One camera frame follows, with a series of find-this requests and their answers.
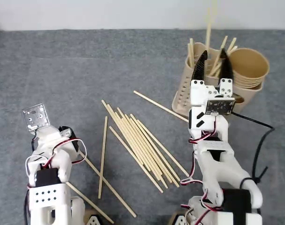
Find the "white wall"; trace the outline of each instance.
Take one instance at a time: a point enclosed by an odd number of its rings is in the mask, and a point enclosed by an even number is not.
[[[285,29],[285,0],[213,0],[213,28]],[[203,29],[210,0],[0,0],[0,30]]]

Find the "stack of paper cups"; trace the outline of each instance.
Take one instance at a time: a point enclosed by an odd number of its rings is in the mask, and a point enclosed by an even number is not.
[[[258,51],[239,48],[229,56],[234,73],[234,84],[245,89],[259,86],[269,73],[269,61]]]

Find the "small metal plate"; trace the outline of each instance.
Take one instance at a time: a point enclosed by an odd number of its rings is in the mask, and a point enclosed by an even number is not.
[[[38,128],[50,126],[43,103],[22,110],[23,118],[29,132]]]
[[[206,115],[230,115],[235,105],[234,100],[214,99],[208,100]]]

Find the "circuit board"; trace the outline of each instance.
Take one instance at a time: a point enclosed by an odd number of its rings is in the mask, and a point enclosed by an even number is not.
[[[212,99],[208,100],[206,106],[206,115],[230,115],[233,111],[234,100]]]

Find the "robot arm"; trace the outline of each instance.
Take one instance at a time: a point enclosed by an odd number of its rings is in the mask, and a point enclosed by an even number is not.
[[[241,168],[228,143],[228,122],[223,115],[231,114],[235,98],[232,97],[233,72],[224,50],[219,86],[205,85],[207,51],[199,58],[191,80],[191,109],[189,111],[190,143],[203,175],[203,190],[212,207],[203,204],[203,197],[193,197],[194,220],[207,212],[204,225],[260,225],[262,218],[252,213],[262,205],[262,194],[250,175]],[[226,182],[232,189],[221,188]]]
[[[65,184],[76,158],[77,141],[70,128],[50,125],[43,104],[23,110],[28,131],[36,133],[37,149],[25,162],[29,178],[29,211],[31,224],[83,225],[85,205],[81,198],[71,197]]]

